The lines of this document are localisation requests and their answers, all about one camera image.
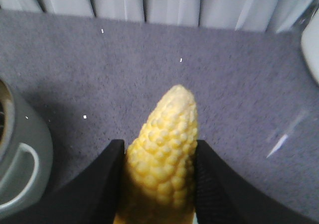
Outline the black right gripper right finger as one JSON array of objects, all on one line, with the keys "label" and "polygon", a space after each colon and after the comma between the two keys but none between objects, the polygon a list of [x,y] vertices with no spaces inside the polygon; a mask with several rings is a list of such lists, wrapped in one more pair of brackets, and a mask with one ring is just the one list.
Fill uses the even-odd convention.
[{"label": "black right gripper right finger", "polygon": [[199,224],[315,224],[236,173],[205,140],[195,153],[195,212]]}]

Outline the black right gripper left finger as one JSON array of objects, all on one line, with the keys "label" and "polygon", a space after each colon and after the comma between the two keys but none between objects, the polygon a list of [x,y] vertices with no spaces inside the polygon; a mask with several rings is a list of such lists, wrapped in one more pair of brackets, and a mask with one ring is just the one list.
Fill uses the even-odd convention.
[{"label": "black right gripper left finger", "polygon": [[119,200],[124,141],[113,139],[78,176],[2,224],[111,224]]}]

